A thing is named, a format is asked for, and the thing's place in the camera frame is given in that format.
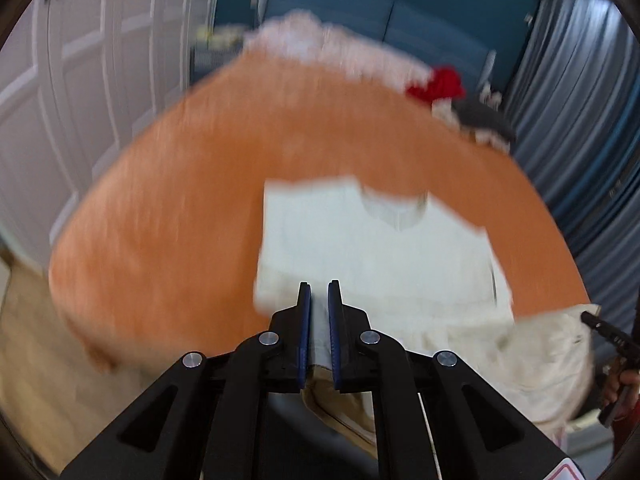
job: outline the red sleeve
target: red sleeve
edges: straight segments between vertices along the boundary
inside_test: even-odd
[[[640,422],[640,402],[636,404],[634,410],[625,418],[615,421],[611,425],[613,430],[613,456],[616,456],[622,445],[626,442],[631,432]]]

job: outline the orange blanket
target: orange blanket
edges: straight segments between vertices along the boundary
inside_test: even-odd
[[[269,321],[252,303],[265,179],[347,174],[386,193],[432,192],[485,226],[516,316],[588,303],[508,156],[375,81],[260,53],[198,86],[105,174],[55,247],[53,298],[90,349],[117,359],[230,351]]]

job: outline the wooden floor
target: wooden floor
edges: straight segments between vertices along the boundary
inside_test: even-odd
[[[55,313],[47,281],[14,266],[0,310],[0,410],[59,472],[155,377],[94,370]]]

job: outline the human hand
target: human hand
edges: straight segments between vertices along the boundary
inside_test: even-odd
[[[624,370],[623,372],[621,370],[620,358],[616,358],[609,369],[609,375],[602,391],[602,407],[605,408],[618,400],[620,385],[632,387],[624,403],[619,407],[616,418],[625,418],[633,411],[638,403],[638,393],[640,391],[640,373],[638,373],[638,370]]]

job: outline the gray pillow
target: gray pillow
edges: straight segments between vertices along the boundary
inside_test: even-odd
[[[458,120],[463,126],[493,130],[507,142],[516,141],[516,130],[506,117],[501,112],[483,105],[478,100],[478,96],[456,99],[451,103],[451,108],[458,115]]]

